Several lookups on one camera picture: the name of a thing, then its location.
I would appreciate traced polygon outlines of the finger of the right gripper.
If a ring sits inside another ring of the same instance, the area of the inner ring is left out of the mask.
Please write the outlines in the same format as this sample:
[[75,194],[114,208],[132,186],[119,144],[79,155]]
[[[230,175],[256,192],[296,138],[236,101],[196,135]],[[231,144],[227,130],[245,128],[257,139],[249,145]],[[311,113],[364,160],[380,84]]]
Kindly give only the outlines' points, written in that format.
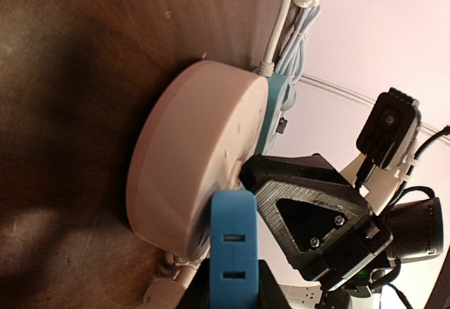
[[254,155],[240,181],[291,265],[307,265],[372,214],[359,192],[320,154]]

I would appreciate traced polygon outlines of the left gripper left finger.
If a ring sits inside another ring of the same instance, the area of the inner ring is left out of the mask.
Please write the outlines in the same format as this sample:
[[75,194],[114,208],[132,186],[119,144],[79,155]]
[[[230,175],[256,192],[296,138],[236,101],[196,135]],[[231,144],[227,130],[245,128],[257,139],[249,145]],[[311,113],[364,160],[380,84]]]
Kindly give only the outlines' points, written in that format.
[[210,309],[210,259],[198,271],[181,297],[177,309]]

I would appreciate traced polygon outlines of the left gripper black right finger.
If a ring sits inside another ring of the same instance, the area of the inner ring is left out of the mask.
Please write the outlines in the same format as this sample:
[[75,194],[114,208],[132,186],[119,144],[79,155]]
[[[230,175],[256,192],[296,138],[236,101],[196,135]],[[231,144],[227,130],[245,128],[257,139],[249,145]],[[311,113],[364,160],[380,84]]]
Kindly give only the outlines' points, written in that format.
[[265,260],[258,260],[258,309],[290,309],[290,305]]

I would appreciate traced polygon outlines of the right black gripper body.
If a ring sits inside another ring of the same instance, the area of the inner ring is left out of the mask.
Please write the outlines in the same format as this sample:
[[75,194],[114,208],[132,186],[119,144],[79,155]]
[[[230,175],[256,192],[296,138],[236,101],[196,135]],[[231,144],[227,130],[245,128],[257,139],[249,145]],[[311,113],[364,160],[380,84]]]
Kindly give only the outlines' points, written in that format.
[[348,229],[335,241],[321,242],[310,250],[298,269],[303,279],[319,282],[324,291],[334,291],[367,266],[392,242],[391,229],[372,216],[359,227]]

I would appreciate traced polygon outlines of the blue square adapter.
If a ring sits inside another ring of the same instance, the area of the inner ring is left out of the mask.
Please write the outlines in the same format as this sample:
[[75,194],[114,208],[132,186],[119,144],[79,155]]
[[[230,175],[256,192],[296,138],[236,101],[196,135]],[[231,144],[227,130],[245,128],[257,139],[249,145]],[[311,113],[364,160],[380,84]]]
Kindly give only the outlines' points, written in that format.
[[210,307],[255,308],[259,293],[257,205],[246,190],[212,199]]

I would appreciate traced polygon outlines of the teal power strip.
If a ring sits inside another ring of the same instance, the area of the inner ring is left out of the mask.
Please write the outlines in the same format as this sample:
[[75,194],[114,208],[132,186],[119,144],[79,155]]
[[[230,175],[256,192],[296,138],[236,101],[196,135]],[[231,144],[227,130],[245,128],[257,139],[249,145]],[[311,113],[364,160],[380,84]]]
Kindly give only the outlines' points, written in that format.
[[276,136],[283,134],[288,124],[284,112],[291,109],[296,101],[296,93],[290,83],[291,76],[274,73],[267,79],[269,97],[262,130],[259,135],[256,154],[268,154],[274,145]]

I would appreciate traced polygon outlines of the round pink white power strip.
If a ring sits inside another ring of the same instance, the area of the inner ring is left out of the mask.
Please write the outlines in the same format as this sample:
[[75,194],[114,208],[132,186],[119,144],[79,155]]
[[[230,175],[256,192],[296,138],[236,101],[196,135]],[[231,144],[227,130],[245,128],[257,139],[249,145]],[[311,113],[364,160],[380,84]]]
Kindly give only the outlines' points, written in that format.
[[232,189],[255,152],[269,97],[265,77],[199,61],[163,92],[138,137],[126,185],[140,239],[184,260],[207,250],[209,203]]

